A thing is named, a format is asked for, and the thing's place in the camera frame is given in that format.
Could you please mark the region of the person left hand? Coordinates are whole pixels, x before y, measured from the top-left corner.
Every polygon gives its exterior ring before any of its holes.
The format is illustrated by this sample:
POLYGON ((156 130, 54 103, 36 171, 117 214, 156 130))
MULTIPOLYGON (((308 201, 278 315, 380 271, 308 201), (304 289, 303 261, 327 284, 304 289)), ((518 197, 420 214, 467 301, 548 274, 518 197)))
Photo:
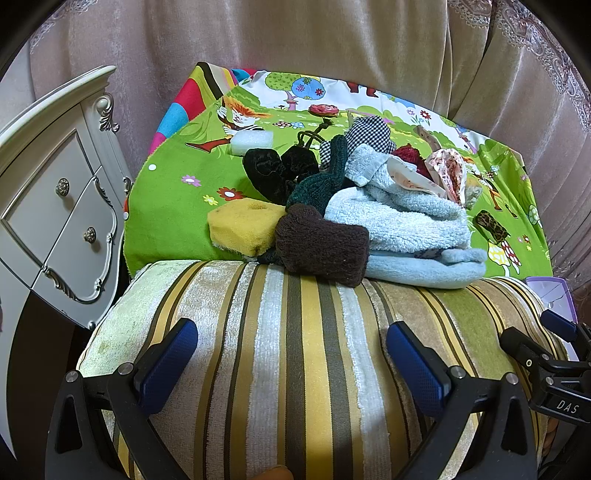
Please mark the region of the person left hand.
POLYGON ((294 476, 286 466, 277 465, 262 474, 256 475, 252 480, 294 480, 294 476))

